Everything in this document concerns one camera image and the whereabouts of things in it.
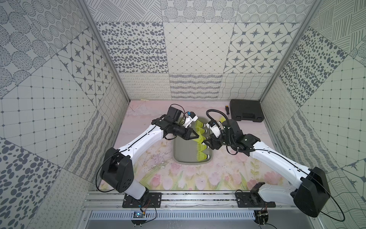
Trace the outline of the grey plastic storage box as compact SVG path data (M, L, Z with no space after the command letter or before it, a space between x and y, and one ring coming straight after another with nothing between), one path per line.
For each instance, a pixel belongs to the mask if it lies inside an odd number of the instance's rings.
M213 151L210 147L203 151L210 156L210 159L201 162L197 161L197 144L193 140L184 140L177 137L173 140L173 159L177 163L184 165L201 165L210 162L213 159Z

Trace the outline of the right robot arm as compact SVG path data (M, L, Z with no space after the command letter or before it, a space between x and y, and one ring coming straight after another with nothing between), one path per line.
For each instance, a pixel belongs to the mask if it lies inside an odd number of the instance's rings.
M296 206L310 217L318 217L329 199L333 199L325 172L313 169L276 152L260 138L243 134L236 121L229 119L219 124L209 121L204 125L209 138L204 141L212 150L225 146L231 155L244 154L252 157L281 175L288 181L283 186L258 182L250 190L254 205L262 202L278 202Z

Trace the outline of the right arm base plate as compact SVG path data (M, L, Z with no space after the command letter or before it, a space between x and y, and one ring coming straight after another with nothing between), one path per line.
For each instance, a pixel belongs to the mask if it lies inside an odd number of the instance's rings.
M274 202L265 202L258 194L237 190L235 200L239 208L275 208Z

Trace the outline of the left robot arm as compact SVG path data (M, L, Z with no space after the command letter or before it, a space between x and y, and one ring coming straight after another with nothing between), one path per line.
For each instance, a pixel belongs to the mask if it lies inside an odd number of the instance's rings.
M134 180L134 163L152 145L168 134L173 134L184 140L198 139L200 135L190 127L190 124L197 120L197 116L187 117L182 125L165 119L163 116L153 120L147 130L130 143L118 149L110 148L106 151L104 162L98 169L96 178L106 181L119 193L141 199L148 192L148 188Z

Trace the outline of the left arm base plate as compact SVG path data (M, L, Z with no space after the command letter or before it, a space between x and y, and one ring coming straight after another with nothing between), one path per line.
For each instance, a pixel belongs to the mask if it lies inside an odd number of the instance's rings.
M144 194L140 199L135 199L131 195L125 194L123 208L160 208L162 201L161 192Z

